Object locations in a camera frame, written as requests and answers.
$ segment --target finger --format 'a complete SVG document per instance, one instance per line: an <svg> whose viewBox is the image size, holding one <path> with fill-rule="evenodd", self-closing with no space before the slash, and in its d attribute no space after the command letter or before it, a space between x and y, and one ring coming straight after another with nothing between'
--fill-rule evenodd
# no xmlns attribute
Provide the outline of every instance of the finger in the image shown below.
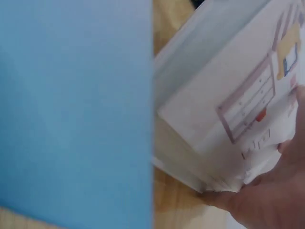
<svg viewBox="0 0 305 229"><path fill-rule="evenodd" d="M207 191L202 194L202 198L207 205L221 208L223 210L230 209L232 198L236 195L235 192L213 192Z"/></svg>
<svg viewBox="0 0 305 229"><path fill-rule="evenodd" d="M257 186L262 183L262 180L263 180L263 175L259 175L256 178L254 178L254 180L251 181L249 184L247 184L245 187Z"/></svg>
<svg viewBox="0 0 305 229"><path fill-rule="evenodd" d="M287 141L284 141L284 142L278 144L277 150L278 150L281 154L283 154L284 151L285 151L285 150L288 148L288 146L290 145L290 143L291 143L291 140L287 140Z"/></svg>
<svg viewBox="0 0 305 229"><path fill-rule="evenodd" d="M298 85L296 88L296 99L298 103L304 103L305 102L305 86L304 85Z"/></svg>
<svg viewBox="0 0 305 229"><path fill-rule="evenodd" d="M297 141L303 141L305 134L305 86L299 85L296 89L296 98L299 104L296 113L296 126L295 126L295 137Z"/></svg>

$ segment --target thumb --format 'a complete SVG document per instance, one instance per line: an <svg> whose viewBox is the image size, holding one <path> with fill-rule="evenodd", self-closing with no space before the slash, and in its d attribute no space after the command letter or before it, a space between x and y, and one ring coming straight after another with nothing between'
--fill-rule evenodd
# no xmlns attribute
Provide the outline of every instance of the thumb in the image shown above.
<svg viewBox="0 0 305 229"><path fill-rule="evenodd" d="M303 140L305 133L305 86L298 85L296 89L296 98L299 103L299 107L296 114L296 127L295 136L300 140Z"/></svg>
<svg viewBox="0 0 305 229"><path fill-rule="evenodd" d="M231 209L232 200L235 195L235 192L229 191L206 191L202 194L202 199L204 200L206 205L214 206L229 211Z"/></svg>

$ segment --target drawing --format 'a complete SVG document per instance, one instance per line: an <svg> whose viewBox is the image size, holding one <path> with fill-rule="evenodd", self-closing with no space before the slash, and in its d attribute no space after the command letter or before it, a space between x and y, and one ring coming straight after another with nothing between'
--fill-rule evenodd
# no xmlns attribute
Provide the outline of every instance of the drawing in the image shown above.
<svg viewBox="0 0 305 229"><path fill-rule="evenodd" d="M244 83L217 109L232 143L235 143L255 120L261 121L264 118L265 108L274 96L272 61L271 56L267 55Z"/></svg>
<svg viewBox="0 0 305 229"><path fill-rule="evenodd" d="M304 7L296 2L282 13L276 25L274 42L267 56L250 73L236 91L216 109L233 144L267 114L267 106L275 97L275 84L284 77L291 91L297 85L297 75L290 74L298 64L301 50L300 28L304 23ZM278 58L278 74L274 74L273 54ZM270 137L264 134L259 148Z"/></svg>
<svg viewBox="0 0 305 229"><path fill-rule="evenodd" d="M289 8L282 13L276 26L272 50L277 52L278 80L286 77L295 68L299 59L300 27L303 24L301 8L299 4L290 4Z"/></svg>

